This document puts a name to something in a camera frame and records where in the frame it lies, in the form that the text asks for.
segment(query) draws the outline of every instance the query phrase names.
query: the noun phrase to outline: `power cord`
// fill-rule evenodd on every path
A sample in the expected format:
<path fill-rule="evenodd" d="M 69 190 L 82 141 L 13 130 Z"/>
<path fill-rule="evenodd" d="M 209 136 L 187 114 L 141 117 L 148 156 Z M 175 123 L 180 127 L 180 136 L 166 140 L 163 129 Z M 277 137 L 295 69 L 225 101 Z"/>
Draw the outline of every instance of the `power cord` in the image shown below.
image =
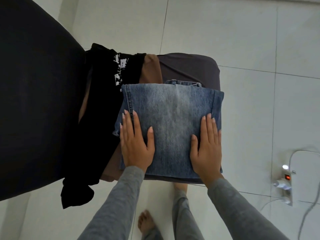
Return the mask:
<path fill-rule="evenodd" d="M 296 152 L 313 152 L 313 151 L 307 151 L 307 150 L 297 150 L 297 151 L 294 151 L 294 152 L 291 154 L 290 159 L 289 159 L 289 170 L 290 170 L 290 165 L 291 165 L 291 158 L 292 158 L 292 156 L 293 156 Z M 306 217 L 307 217 L 307 215 L 310 213 L 310 211 L 312 211 L 312 209 L 317 205 L 319 198 L 320 198 L 320 182 L 319 182 L 319 185 L 318 185 L 318 191 L 317 191 L 317 195 L 316 195 L 316 197 L 315 197 L 314 202 L 313 202 L 312 205 L 306 210 L 306 212 L 304 213 L 304 215 L 303 215 L 303 217 L 302 217 L 302 221 L 301 221 L 301 224 L 300 224 L 300 227 L 299 227 L 299 232 L 298 232 L 298 240 L 300 240 L 300 236 L 301 236 L 301 233 L 302 233 L 302 228 L 303 228 L 304 222 L 306 221 Z M 277 201 L 277 200 L 282 200 L 282 201 L 283 201 L 282 198 L 277 198 L 277 199 L 271 200 L 271 201 L 265 203 L 264 206 L 262 206 L 260 212 L 262 212 L 262 210 L 264 209 L 264 207 L 265 207 L 266 205 L 270 204 L 271 202 Z"/>

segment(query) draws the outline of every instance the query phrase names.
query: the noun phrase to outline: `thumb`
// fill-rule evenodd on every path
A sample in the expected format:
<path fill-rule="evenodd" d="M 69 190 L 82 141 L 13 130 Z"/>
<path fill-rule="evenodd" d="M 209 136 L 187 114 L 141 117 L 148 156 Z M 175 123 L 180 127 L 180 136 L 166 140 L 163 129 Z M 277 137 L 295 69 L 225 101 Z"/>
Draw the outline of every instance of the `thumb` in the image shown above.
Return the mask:
<path fill-rule="evenodd" d="M 148 129 L 147 138 L 148 138 L 148 143 L 146 147 L 148 151 L 155 152 L 155 136 L 153 134 L 152 126 Z"/>
<path fill-rule="evenodd" d="M 195 135 L 191 135 L 191 150 L 190 159 L 191 161 L 198 157 L 198 138 Z"/>

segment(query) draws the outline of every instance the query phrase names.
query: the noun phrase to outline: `gray sleeve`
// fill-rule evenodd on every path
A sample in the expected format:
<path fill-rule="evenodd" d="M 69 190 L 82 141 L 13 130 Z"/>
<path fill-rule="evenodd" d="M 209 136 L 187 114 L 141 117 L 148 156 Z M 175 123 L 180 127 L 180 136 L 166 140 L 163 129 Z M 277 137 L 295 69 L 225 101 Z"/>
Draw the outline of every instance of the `gray sleeve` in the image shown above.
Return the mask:
<path fill-rule="evenodd" d="M 226 224 L 232 239 L 289 240 L 226 179 L 215 180 L 208 188 L 208 196 Z"/>
<path fill-rule="evenodd" d="M 127 240 L 143 178 L 140 168 L 127 167 L 78 239 Z"/>

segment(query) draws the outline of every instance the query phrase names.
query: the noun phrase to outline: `white graphic print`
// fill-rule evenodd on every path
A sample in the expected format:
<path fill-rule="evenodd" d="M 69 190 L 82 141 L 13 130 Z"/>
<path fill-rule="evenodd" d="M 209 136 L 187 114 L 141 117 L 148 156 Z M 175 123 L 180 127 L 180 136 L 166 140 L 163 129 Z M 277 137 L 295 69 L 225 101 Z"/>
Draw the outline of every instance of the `white graphic print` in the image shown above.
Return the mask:
<path fill-rule="evenodd" d="M 129 60 L 129 58 L 121 59 L 121 53 L 118 53 L 114 57 L 114 62 L 118 64 L 118 70 L 117 73 L 114 75 L 115 85 L 122 85 L 122 78 L 121 78 L 121 71 L 126 68 L 126 64 Z"/>

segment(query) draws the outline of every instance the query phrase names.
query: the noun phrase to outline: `denim fabric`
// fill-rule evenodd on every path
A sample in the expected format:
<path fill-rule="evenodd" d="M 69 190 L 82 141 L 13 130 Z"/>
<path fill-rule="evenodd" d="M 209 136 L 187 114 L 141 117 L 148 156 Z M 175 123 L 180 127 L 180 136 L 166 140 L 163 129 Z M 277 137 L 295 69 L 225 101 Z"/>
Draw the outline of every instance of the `denim fabric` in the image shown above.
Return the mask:
<path fill-rule="evenodd" d="M 122 113 L 129 111 L 133 123 L 133 110 L 139 116 L 142 135 L 147 141 L 147 130 L 154 130 L 155 153 L 146 174 L 199 178 L 190 161 L 191 134 L 200 141 L 201 118 L 208 113 L 221 129 L 221 105 L 224 93 L 202 88 L 198 82 L 177 80 L 166 84 L 122 85 L 123 103 L 114 125 L 119 136 Z"/>

